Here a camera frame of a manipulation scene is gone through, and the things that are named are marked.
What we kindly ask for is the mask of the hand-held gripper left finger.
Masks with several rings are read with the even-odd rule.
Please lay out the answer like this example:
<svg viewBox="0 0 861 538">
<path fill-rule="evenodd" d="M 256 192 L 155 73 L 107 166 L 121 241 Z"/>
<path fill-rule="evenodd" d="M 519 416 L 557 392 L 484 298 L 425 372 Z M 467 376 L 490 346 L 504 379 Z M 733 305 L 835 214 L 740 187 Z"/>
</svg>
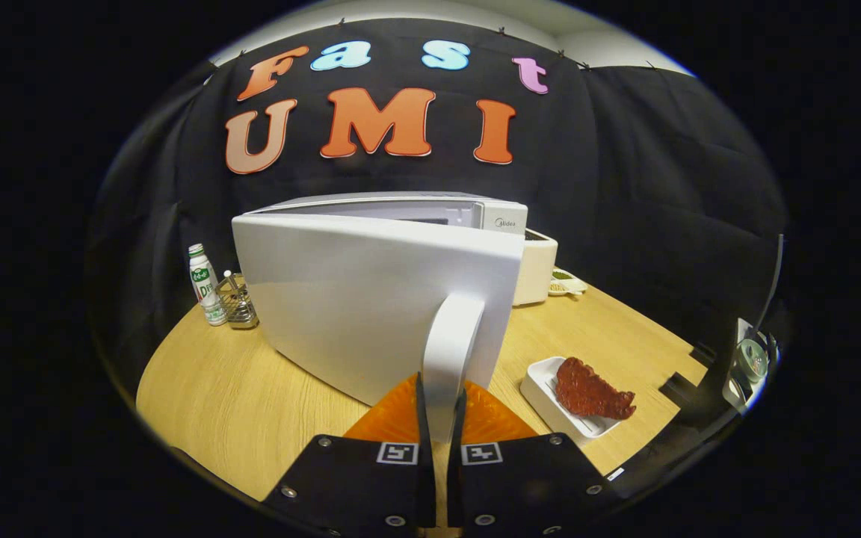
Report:
<svg viewBox="0 0 861 538">
<path fill-rule="evenodd" d="M 421 375 L 400 382 L 344 436 L 312 437 L 263 504 L 307 536 L 424 536 L 437 501 Z"/>
</svg>

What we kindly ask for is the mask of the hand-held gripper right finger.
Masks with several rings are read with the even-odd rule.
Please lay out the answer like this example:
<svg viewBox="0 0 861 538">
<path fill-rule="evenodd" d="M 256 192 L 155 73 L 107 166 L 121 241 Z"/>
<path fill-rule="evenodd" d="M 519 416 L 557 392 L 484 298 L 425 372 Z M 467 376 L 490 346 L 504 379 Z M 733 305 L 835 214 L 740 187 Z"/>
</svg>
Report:
<svg viewBox="0 0 861 538">
<path fill-rule="evenodd" d="M 622 498 L 565 433 L 468 443 L 457 401 L 447 470 L 448 524 L 462 537 L 591 537 Z"/>
</svg>

